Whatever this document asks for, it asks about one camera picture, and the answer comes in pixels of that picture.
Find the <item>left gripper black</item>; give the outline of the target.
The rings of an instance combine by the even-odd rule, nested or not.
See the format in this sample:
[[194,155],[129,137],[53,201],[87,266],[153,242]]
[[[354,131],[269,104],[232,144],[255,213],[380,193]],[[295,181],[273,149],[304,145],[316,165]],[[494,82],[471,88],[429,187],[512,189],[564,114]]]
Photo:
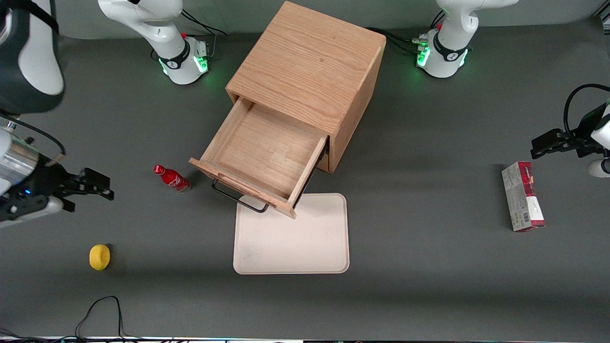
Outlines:
[[547,131],[531,141],[531,157],[539,159],[554,152],[567,152],[575,146],[578,158],[585,158],[592,154],[603,154],[608,157],[608,149],[595,141],[591,134],[597,129],[606,112],[607,105],[601,105],[589,111],[579,122],[575,130],[571,130],[570,137],[563,130],[555,128]]

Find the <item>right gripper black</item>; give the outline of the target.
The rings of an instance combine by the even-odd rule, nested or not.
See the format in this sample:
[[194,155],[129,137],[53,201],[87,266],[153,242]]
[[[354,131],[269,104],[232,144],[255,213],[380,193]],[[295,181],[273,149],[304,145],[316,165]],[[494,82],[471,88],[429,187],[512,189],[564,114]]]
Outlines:
[[13,185],[1,197],[2,216],[46,216],[60,211],[74,212],[74,202],[65,198],[70,194],[99,195],[109,201],[115,199],[111,179],[104,174],[84,168],[70,174],[62,166],[38,166],[33,173]]

